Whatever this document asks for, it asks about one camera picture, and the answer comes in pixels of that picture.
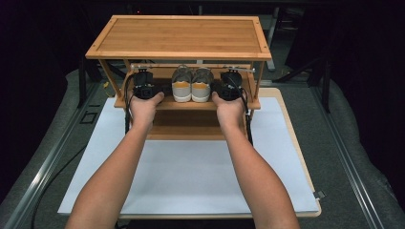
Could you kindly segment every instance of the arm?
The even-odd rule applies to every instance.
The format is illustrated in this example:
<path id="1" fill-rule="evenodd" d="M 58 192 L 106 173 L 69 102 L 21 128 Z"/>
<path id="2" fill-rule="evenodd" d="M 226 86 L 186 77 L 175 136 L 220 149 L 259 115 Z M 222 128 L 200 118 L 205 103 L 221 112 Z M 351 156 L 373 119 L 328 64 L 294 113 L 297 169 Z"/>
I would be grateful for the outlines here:
<path id="1" fill-rule="evenodd" d="M 81 190 L 66 228 L 114 228 L 163 98 L 163 93 L 149 100 L 133 97 L 133 127 Z"/>
<path id="2" fill-rule="evenodd" d="M 252 147 L 239 128 L 242 99 L 224 101 L 212 94 L 235 174 L 256 228 L 299 228 L 291 200 L 282 181 Z"/>

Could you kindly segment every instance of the wooden shelf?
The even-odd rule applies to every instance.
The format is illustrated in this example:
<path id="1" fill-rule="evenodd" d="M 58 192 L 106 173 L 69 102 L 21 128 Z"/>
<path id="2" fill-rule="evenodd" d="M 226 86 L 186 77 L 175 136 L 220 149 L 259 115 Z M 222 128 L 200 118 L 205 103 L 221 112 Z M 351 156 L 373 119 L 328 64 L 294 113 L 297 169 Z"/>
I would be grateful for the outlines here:
<path id="1" fill-rule="evenodd" d="M 179 64 L 149 64 L 147 67 L 148 72 L 152 73 L 154 75 L 154 81 L 157 82 L 158 84 L 161 85 L 166 85 L 168 87 L 171 87 L 171 79 L 172 79 L 172 74 L 175 71 L 175 69 L 179 66 Z M 227 72 L 227 68 L 224 68 L 224 66 L 230 66 L 230 65 L 210 65 L 210 64 L 191 64 L 188 65 L 191 69 L 198 69 L 199 67 L 206 67 L 210 68 L 211 72 L 214 74 L 214 80 L 215 81 L 220 81 L 220 75 L 221 72 Z M 239 68 L 246 68 L 250 69 L 250 65 L 237 65 Z M 133 73 L 136 73 L 137 71 L 130 71 L 127 73 L 127 76 L 124 80 L 124 82 L 121 85 L 121 91 L 124 92 L 125 88 L 125 82 L 128 80 L 129 76 Z M 252 73 L 247 73 L 247 72 L 240 72 L 242 78 L 243 78 L 243 84 L 242 87 L 248 92 L 248 98 L 247 98 L 247 107 L 251 110 L 259 110 L 260 109 L 260 103 L 258 98 L 254 97 L 256 94 L 256 83 L 254 81 L 254 76 Z M 129 84 L 129 89 L 132 90 L 134 87 L 133 83 L 130 82 Z M 117 108 L 125 108 L 125 98 L 124 98 L 124 93 L 121 94 L 121 96 L 117 96 L 117 100 L 115 103 L 115 107 Z M 184 103 L 179 103 L 176 102 L 173 95 L 167 95 L 163 101 L 159 104 L 158 110 L 216 110 L 215 104 L 212 102 L 211 98 L 207 102 L 204 103 L 197 103 L 192 100 L 189 102 L 184 102 Z"/>
<path id="2" fill-rule="evenodd" d="M 228 67 L 251 69 L 260 61 L 257 82 L 253 73 L 240 72 L 242 87 L 248 92 L 248 109 L 260 109 L 259 85 L 266 61 L 271 54 L 257 16 L 165 16 L 114 15 L 86 53 L 98 59 L 117 96 L 115 107 L 124 108 L 125 82 L 134 70 L 132 60 L 170 60 L 172 64 L 146 67 L 157 84 L 171 87 L 174 70 L 180 60 L 242 62 Z M 115 81 L 107 60 L 123 60 L 127 76 L 122 85 Z M 206 67 L 219 81 L 224 64 L 187 64 L 190 68 Z M 216 116 L 216 106 L 209 99 L 205 103 L 178 103 L 168 95 L 158 105 L 154 127 L 149 139 L 224 139 Z M 241 129 L 245 124 L 241 120 Z"/>

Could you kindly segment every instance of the white surface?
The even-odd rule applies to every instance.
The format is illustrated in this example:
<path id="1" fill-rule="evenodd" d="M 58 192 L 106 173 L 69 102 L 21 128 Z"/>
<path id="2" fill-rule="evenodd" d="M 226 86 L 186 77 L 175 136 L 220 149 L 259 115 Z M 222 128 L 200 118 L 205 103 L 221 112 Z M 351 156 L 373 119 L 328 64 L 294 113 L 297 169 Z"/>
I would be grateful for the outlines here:
<path id="1" fill-rule="evenodd" d="M 59 207 L 70 214 L 86 181 L 124 136 L 124 113 L 109 98 Z M 252 121 L 253 143 L 274 168 L 297 213 L 318 212 L 281 108 L 261 97 Z M 249 214 L 224 141 L 147 140 L 122 215 Z"/>

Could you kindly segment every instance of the gray sneaker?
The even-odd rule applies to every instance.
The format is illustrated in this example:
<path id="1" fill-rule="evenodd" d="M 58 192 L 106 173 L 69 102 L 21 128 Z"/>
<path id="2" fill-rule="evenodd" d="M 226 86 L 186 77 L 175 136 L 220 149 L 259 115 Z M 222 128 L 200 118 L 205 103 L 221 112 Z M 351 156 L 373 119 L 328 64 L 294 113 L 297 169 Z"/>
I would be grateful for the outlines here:
<path id="1" fill-rule="evenodd" d="M 172 75 L 172 91 L 176 102 L 187 102 L 191 99 L 191 80 L 193 71 L 186 65 L 179 65 Z"/>
<path id="2" fill-rule="evenodd" d="M 211 94 L 211 83 L 214 81 L 214 74 L 210 69 L 199 68 L 192 79 L 191 94 L 193 101 L 206 102 Z"/>

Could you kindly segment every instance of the bamboo shelf top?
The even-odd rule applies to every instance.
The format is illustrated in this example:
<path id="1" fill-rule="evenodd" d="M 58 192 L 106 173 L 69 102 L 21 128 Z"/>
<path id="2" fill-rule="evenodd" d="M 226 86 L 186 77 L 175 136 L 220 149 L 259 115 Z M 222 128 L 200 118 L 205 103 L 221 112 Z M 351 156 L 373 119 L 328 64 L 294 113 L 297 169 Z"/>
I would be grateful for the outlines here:
<path id="1" fill-rule="evenodd" d="M 86 57 L 267 61 L 271 54 L 257 16 L 114 15 Z"/>

